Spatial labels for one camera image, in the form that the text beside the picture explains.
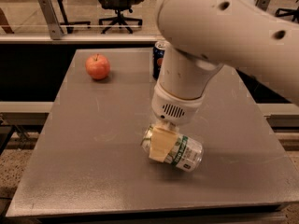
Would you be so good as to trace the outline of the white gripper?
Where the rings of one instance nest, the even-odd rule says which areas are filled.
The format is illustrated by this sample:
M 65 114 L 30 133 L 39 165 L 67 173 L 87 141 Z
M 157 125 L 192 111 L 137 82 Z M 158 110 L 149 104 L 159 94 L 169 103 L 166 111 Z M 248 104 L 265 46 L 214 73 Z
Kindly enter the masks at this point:
M 172 94 L 158 80 L 152 96 L 151 107 L 157 119 L 176 126 L 189 123 L 204 100 L 204 89 L 189 87 L 182 94 Z M 149 157 L 164 162 L 178 140 L 178 132 L 155 126 L 152 131 Z

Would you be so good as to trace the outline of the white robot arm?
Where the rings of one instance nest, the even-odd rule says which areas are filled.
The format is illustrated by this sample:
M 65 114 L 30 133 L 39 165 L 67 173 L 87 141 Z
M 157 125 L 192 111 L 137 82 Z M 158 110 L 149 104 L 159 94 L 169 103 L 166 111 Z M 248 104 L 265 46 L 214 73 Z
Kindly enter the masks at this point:
M 299 25 L 249 0 L 157 0 L 157 27 L 166 41 L 154 88 L 149 156 L 166 160 L 178 126 L 190 122 L 207 83 L 229 65 L 255 76 L 288 101 L 299 103 Z

